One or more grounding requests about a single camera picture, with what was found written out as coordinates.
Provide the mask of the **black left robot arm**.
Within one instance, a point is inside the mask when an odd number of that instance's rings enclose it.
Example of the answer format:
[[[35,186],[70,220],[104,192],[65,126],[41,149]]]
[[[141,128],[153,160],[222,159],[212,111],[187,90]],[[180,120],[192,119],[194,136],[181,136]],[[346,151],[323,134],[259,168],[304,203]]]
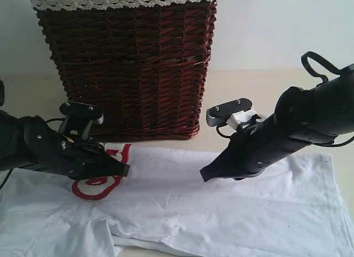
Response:
[[[89,138],[91,127],[103,122],[102,107],[68,101],[60,112],[65,118],[54,131],[39,116],[16,118],[1,111],[1,171],[19,168],[73,180],[127,176],[129,165]]]

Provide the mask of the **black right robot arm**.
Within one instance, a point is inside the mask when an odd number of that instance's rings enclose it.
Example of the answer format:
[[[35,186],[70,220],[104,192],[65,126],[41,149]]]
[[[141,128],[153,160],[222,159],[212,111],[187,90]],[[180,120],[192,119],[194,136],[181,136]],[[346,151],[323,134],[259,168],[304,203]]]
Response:
[[[227,148],[200,170],[202,179],[256,177],[309,145],[335,148],[338,136],[353,132],[353,65],[337,76],[310,90],[290,87],[266,119],[245,98],[208,109],[209,126],[227,125],[235,132],[227,136]]]

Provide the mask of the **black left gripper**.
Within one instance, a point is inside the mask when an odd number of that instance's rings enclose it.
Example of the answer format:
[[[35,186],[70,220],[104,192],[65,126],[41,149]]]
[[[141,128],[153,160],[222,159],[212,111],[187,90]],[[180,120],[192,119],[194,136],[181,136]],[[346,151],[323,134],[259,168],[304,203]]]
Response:
[[[50,131],[35,140],[41,170],[73,180],[127,176],[129,165],[106,153],[103,145]]]

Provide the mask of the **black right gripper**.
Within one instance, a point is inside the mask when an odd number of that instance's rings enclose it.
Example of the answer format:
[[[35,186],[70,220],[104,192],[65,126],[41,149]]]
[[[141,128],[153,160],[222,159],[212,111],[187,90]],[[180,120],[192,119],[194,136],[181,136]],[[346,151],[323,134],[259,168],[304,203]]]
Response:
[[[227,148],[200,170],[201,177],[205,182],[256,177],[289,152],[289,142],[272,122],[260,124],[254,131],[236,133]]]

